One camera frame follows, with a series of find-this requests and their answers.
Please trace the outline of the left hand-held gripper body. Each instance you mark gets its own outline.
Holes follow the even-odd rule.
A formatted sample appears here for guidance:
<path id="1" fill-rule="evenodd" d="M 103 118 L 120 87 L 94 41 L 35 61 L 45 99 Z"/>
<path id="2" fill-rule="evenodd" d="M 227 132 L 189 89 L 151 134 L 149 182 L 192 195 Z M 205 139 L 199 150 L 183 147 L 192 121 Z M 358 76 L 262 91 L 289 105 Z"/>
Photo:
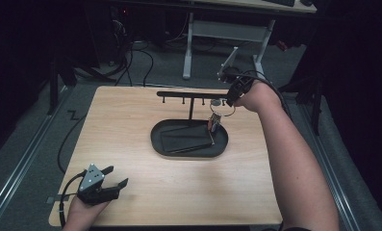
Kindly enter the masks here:
<path id="1" fill-rule="evenodd" d="M 93 206 L 119 197 L 119 192 L 113 192 L 112 187 L 102 187 L 106 175 L 101 170 L 95 164 L 90 164 L 79 185 L 77 197 L 87 205 Z"/>

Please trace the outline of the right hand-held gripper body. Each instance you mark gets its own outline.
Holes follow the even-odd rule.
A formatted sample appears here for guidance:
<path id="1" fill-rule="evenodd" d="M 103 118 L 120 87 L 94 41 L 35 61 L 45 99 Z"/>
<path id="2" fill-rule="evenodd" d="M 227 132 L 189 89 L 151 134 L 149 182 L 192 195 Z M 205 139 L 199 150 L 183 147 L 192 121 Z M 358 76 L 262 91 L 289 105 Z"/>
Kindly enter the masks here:
<path id="1" fill-rule="evenodd" d="M 218 80 L 230 85 L 227 92 L 228 97 L 241 97 L 243 94 L 249 92 L 253 83 L 253 78 L 233 66 L 234 60 L 237 57 L 238 47 L 235 46 L 233 51 L 228 56 L 217 73 Z"/>

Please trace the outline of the black wallet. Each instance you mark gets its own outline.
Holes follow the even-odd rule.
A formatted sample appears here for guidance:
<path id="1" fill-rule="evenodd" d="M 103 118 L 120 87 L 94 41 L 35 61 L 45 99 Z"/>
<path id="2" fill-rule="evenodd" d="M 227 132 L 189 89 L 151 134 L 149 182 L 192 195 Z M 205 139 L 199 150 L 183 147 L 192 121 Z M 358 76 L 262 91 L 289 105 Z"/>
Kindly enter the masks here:
<path id="1" fill-rule="evenodd" d="M 205 125 L 183 127 L 161 133 L 163 150 L 168 153 L 181 153 L 215 144 Z"/>

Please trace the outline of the black hook stand with tray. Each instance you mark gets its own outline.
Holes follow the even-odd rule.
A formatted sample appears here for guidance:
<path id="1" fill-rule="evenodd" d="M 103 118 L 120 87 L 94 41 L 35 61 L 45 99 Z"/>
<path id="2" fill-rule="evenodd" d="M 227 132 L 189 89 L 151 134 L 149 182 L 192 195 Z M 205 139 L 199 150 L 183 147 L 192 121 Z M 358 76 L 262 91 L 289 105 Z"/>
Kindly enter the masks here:
<path id="1" fill-rule="evenodd" d="M 209 99 L 210 107 L 223 106 L 225 94 L 201 92 L 158 91 L 157 95 L 166 101 L 167 97 L 189 99 L 190 109 L 187 119 L 165 119 L 151 130 L 150 140 L 155 151 L 169 158 L 215 158 L 227 147 L 229 138 L 226 129 L 218 122 L 209 127 L 210 120 L 194 119 L 194 101 L 202 104 Z"/>

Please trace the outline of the person's left hand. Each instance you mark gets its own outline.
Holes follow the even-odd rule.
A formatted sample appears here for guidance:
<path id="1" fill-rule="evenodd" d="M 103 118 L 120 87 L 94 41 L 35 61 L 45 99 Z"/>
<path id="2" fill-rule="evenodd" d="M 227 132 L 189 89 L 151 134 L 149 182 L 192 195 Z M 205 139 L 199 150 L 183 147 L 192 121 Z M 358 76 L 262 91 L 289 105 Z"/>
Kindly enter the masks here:
<path id="1" fill-rule="evenodd" d="M 66 222 L 76 222 L 94 224 L 97 217 L 107 208 L 109 202 L 103 202 L 94 206 L 85 204 L 77 196 L 72 199 L 67 214 Z"/>

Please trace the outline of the person's right hand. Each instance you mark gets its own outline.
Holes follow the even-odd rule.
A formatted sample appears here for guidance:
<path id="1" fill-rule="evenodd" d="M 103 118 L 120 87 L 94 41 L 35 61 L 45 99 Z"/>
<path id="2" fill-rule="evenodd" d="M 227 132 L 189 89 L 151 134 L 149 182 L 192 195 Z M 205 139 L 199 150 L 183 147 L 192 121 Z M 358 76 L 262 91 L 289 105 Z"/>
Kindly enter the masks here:
<path id="1" fill-rule="evenodd" d="M 270 110 L 282 110 L 277 94 L 265 83 L 254 81 L 249 92 L 239 98 L 234 105 L 245 107 L 248 111 L 260 113 Z"/>

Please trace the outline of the grey floor tape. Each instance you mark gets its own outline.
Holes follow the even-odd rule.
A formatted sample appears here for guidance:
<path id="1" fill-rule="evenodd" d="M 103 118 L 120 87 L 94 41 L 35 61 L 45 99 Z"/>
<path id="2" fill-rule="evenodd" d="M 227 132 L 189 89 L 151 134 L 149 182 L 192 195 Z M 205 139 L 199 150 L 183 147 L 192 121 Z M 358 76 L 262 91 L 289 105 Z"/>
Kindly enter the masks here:
<path id="1" fill-rule="evenodd" d="M 66 201 L 66 196 L 62 196 L 60 194 L 53 195 L 53 196 L 48 196 L 46 198 L 45 203 L 46 204 L 54 204 L 55 202 L 60 202 L 60 201 Z"/>

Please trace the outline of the black metal stand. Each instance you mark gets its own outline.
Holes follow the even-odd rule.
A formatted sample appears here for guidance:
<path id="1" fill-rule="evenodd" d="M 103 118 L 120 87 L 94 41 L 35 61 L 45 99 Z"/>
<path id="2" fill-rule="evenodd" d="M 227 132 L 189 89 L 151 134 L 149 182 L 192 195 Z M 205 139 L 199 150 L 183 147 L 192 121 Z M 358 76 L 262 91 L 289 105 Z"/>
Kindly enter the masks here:
<path id="1" fill-rule="evenodd" d="M 280 92 L 296 92 L 295 98 L 298 104 L 311 105 L 310 113 L 311 128 L 315 135 L 319 135 L 319 117 L 321 114 L 322 76 L 319 74 L 291 80 L 287 85 L 279 88 Z"/>
<path id="2" fill-rule="evenodd" d="M 72 62 L 66 56 L 55 57 L 50 63 L 50 97 L 48 111 L 50 115 L 54 114 L 59 104 L 59 79 L 62 79 L 67 87 L 75 87 L 77 84 Z"/>

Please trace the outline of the white desk frame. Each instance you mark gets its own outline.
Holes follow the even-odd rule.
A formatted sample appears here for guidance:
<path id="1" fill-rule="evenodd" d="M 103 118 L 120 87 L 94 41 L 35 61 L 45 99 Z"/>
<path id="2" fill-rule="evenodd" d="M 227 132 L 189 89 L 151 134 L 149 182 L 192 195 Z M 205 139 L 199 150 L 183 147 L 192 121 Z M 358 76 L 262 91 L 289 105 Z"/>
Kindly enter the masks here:
<path id="1" fill-rule="evenodd" d="M 317 12 L 317 8 L 311 3 L 309 6 L 303 3 L 304 0 L 190 0 L 189 6 L 196 4 L 212 4 L 215 6 L 230 7 L 235 11 L 236 7 L 245 10 L 260 10 L 262 13 L 292 13 L 293 15 L 306 15 Z M 192 64 L 192 40 L 194 37 L 210 39 L 230 39 L 239 41 L 259 42 L 261 48 L 258 53 L 252 56 L 254 69 L 262 71 L 261 64 L 267 49 L 267 44 L 275 25 L 275 17 L 268 20 L 266 26 L 255 26 L 237 23 L 235 19 L 229 22 L 217 19 L 194 19 L 194 13 L 188 16 L 187 50 L 185 53 L 183 79 L 189 80 L 191 77 Z"/>

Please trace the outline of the metal floor rail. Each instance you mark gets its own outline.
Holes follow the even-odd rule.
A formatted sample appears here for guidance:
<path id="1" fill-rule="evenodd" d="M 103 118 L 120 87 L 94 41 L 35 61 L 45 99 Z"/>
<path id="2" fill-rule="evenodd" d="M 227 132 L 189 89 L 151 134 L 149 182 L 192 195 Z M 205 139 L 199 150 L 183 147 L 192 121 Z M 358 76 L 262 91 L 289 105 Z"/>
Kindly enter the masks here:
<path id="1" fill-rule="evenodd" d="M 311 117 L 305 106 L 298 105 L 297 109 L 300 116 L 304 120 L 304 127 L 309 134 L 309 140 L 314 145 L 315 155 L 320 167 L 325 175 L 326 181 L 337 205 L 344 231 L 360 231 L 359 223 L 349 205 L 348 198 L 344 192 L 344 188 L 339 182 L 339 178 L 329 160 L 326 150 L 319 136 L 316 135 L 312 128 Z"/>
<path id="2" fill-rule="evenodd" d="M 0 218 L 22 182 L 38 148 L 47 134 L 59 108 L 72 93 L 73 87 L 61 87 L 59 102 L 51 109 L 51 93 L 45 89 L 38 102 L 17 122 L 13 132 L 0 149 Z"/>

